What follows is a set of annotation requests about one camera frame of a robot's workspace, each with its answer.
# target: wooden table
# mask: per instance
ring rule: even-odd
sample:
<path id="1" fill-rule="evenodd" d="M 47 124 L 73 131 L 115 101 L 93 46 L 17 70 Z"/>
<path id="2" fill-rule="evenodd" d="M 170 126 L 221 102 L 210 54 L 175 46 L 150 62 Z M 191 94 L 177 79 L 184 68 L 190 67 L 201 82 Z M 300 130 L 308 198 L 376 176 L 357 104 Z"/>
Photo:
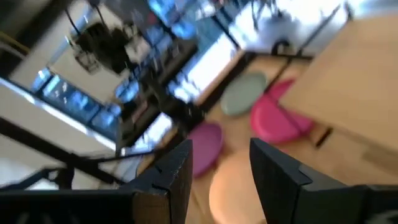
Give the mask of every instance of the wooden table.
<path id="1" fill-rule="evenodd" d="M 349 22 L 284 107 L 398 152 L 398 15 Z"/>

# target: round seat cushion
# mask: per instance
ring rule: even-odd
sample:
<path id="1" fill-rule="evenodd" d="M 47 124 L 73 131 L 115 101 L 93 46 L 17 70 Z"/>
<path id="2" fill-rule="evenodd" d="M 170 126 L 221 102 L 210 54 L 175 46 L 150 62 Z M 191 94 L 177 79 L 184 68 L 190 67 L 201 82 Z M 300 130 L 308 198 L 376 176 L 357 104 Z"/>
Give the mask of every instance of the round seat cushion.
<path id="1" fill-rule="evenodd" d="M 251 111 L 251 127 L 256 136 L 268 143 L 290 141 L 307 134 L 313 122 L 278 106 L 279 98 L 294 80 L 276 83 L 268 93 L 260 97 Z"/>
<path id="2" fill-rule="evenodd" d="M 209 203 L 216 223 L 265 223 L 248 149 L 235 152 L 221 163 L 210 185 Z"/>
<path id="3" fill-rule="evenodd" d="M 193 176 L 207 171 L 223 147 L 223 132 L 216 123 L 199 124 L 189 135 L 193 143 Z"/>
<path id="4" fill-rule="evenodd" d="M 267 87 L 267 78 L 262 72 L 241 75 L 233 81 L 221 96 L 221 109 L 230 116 L 250 110 Z"/>

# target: pink seat cushion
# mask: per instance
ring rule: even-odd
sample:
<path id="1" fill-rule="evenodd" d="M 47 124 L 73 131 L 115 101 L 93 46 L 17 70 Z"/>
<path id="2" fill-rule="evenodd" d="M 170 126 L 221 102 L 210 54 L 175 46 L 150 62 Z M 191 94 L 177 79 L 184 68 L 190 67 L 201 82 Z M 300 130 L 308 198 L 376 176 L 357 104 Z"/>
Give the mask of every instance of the pink seat cushion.
<path id="1" fill-rule="evenodd" d="M 223 147 L 223 132 L 215 123 L 202 123 L 187 139 L 193 141 L 193 176 L 207 171 L 217 160 Z"/>
<path id="2" fill-rule="evenodd" d="M 311 130 L 313 125 L 311 120 L 277 106 L 279 98 L 293 82 L 294 80 L 286 80 L 275 84 L 268 93 L 257 100 L 252 108 L 252 129 L 257 137 L 265 142 L 290 141 Z"/>

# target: glass pane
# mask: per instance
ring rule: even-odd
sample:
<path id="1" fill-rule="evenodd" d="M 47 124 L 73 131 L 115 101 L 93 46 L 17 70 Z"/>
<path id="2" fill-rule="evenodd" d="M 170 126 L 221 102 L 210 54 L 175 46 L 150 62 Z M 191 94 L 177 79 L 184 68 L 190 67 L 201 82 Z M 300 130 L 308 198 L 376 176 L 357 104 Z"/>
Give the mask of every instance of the glass pane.
<path id="1" fill-rule="evenodd" d="M 181 19 L 172 26 L 173 33 L 183 39 L 191 39 L 197 33 L 195 24 L 186 19 Z"/>
<path id="2" fill-rule="evenodd" d="M 132 100 L 135 95 L 138 93 L 139 85 L 138 82 L 133 82 L 128 84 L 128 86 L 124 89 L 122 94 L 120 95 L 119 99 L 125 103 Z"/>
<path id="3" fill-rule="evenodd" d="M 55 76 L 44 88 L 43 96 L 63 112 L 84 122 L 88 122 L 100 108 L 94 99 L 61 80 L 59 76 Z"/>
<path id="4" fill-rule="evenodd" d="M 157 144 L 171 127 L 172 120 L 166 114 L 162 113 L 148 127 L 145 135 L 150 139 L 150 142 Z"/>
<path id="5" fill-rule="evenodd" d="M 172 44 L 172 39 L 168 35 L 165 36 L 157 45 L 156 48 L 159 52 L 163 52 Z"/>
<path id="6" fill-rule="evenodd" d="M 111 139 L 116 139 L 116 131 L 118 127 L 117 116 L 109 111 L 101 110 L 93 119 L 91 124 L 104 135 Z"/>
<path id="7" fill-rule="evenodd" d="M 161 38 L 163 38 L 163 35 L 164 31 L 161 26 L 152 26 L 146 32 L 146 37 L 150 41 L 151 45 L 155 45 L 156 43 L 158 43 Z"/>
<path id="8" fill-rule="evenodd" d="M 47 80 L 52 76 L 48 68 L 43 68 L 43 70 L 37 72 L 37 77 L 35 78 L 31 89 L 33 91 L 39 90 Z"/>
<path id="9" fill-rule="evenodd" d="M 115 96 L 120 97 L 120 95 L 123 93 L 123 91 L 127 88 L 129 85 L 129 80 L 125 79 L 118 87 L 115 89 Z"/>
<path id="10" fill-rule="evenodd" d="M 173 23 L 178 13 L 174 0 L 148 0 L 148 4 L 166 25 Z"/>
<path id="11" fill-rule="evenodd" d="M 119 116 L 119 114 L 122 112 L 121 107 L 117 104 L 113 103 L 113 104 L 110 104 L 108 107 L 109 107 L 108 110 L 115 116 Z"/>

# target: table leg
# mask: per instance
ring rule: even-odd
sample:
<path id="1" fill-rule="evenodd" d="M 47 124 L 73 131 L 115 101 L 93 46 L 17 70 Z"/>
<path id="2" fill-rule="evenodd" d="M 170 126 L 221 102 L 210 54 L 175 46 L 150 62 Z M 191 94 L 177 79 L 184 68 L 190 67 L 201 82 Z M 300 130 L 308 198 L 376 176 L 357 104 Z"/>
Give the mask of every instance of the table leg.
<path id="1" fill-rule="evenodd" d="M 332 132 L 333 132 L 333 128 L 329 127 L 325 131 L 325 133 L 323 133 L 321 138 L 317 141 L 317 143 L 315 144 L 315 147 L 317 149 L 321 148 L 323 146 L 323 144 L 326 142 L 326 140 L 329 138 L 329 136 L 332 134 Z"/>

